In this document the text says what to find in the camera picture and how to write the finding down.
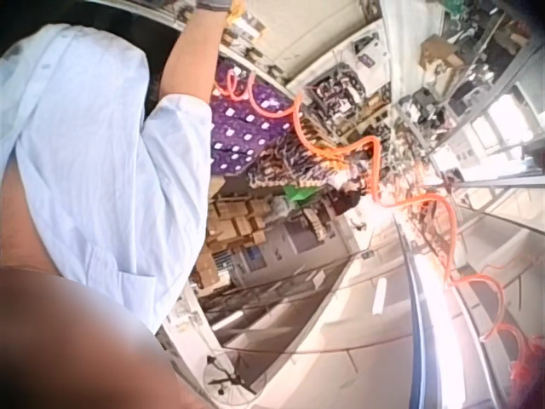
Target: raised arm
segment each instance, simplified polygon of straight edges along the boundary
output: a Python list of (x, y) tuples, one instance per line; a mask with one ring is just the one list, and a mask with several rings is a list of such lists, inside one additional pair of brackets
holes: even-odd
[(164, 68), (159, 97), (191, 95), (209, 103), (221, 34), (232, 0), (198, 0)]

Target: shirt sleeve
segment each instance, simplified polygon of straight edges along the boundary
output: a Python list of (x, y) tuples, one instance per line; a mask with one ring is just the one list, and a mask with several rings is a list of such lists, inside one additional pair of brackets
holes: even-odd
[(144, 123), (137, 158), (138, 271), (157, 278), (156, 320), (173, 308), (197, 260), (208, 213), (210, 107), (167, 95)]

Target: green object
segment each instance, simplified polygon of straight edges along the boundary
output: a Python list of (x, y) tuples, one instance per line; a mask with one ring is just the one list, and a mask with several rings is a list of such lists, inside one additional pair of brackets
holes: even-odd
[(290, 202), (301, 202), (310, 198), (318, 190), (318, 187), (284, 186), (284, 193)]
[(439, 0), (439, 4), (450, 13), (453, 19), (460, 17), (466, 11), (463, 0)]

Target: light blue shirt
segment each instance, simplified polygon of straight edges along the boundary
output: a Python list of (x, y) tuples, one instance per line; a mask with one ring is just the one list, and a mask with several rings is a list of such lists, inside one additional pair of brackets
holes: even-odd
[(155, 332), (204, 242), (209, 106), (168, 95), (144, 121), (144, 53), (91, 28), (46, 26), (0, 60), (0, 179), (14, 152), (62, 275)]

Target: wall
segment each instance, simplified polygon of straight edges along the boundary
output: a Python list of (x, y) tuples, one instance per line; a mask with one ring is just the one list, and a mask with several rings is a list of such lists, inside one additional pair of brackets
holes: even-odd
[(267, 231), (267, 242), (259, 246), (267, 266), (250, 272), (244, 258), (238, 256), (239, 262), (245, 267), (245, 272), (240, 274), (239, 279), (247, 286), (259, 285), (290, 277), (296, 271), (317, 268), (348, 256), (349, 249), (343, 240), (339, 225), (336, 222), (331, 224), (336, 236), (333, 239), (327, 238), (319, 247), (301, 254), (296, 253), (295, 246), (283, 225)]

